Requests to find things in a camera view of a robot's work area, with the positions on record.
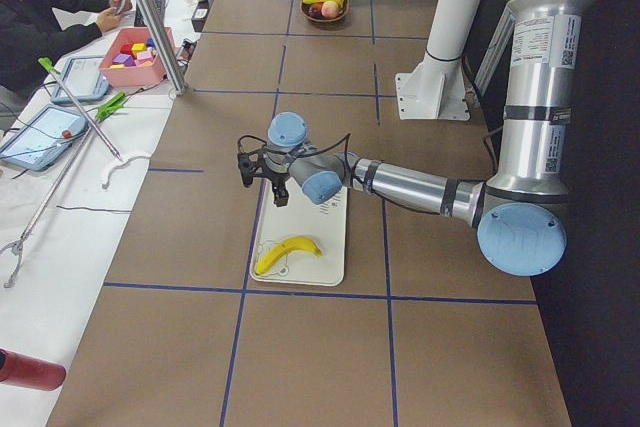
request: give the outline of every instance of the person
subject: person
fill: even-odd
[[[121,2],[124,8],[116,14]],[[62,29],[53,8],[98,17]],[[131,0],[0,0],[0,85],[26,98],[46,77],[40,57],[55,63],[118,27],[131,8]]]

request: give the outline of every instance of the keyboard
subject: keyboard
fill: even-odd
[[[164,23],[164,4],[167,0],[153,0],[153,3],[158,10],[158,15],[160,15],[160,21]],[[142,17],[142,11],[140,7],[136,6],[136,17],[133,21],[133,25],[136,27],[145,27],[144,18]]]

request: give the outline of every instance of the fruit bowl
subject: fruit bowl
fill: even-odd
[[[309,15],[310,7],[311,7],[311,4],[305,4],[304,2],[300,2],[300,10],[302,11],[302,15],[304,15],[307,18],[307,20],[313,24],[328,26],[328,25],[332,25],[337,22],[340,22],[342,19],[346,17],[347,13],[349,12],[349,0],[344,0],[344,3],[342,4],[342,9],[340,10],[340,14],[338,14],[338,16],[333,19],[317,19],[315,17],[312,17],[311,15]]]

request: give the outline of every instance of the red cylinder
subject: red cylinder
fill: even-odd
[[[67,376],[63,365],[0,349],[0,382],[38,390],[54,390]]]

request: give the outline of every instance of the black jacket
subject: black jacket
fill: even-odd
[[[52,8],[101,12],[109,0],[0,0],[0,85],[14,92],[37,87],[46,77],[38,58],[54,63],[102,36],[98,26],[62,30]]]

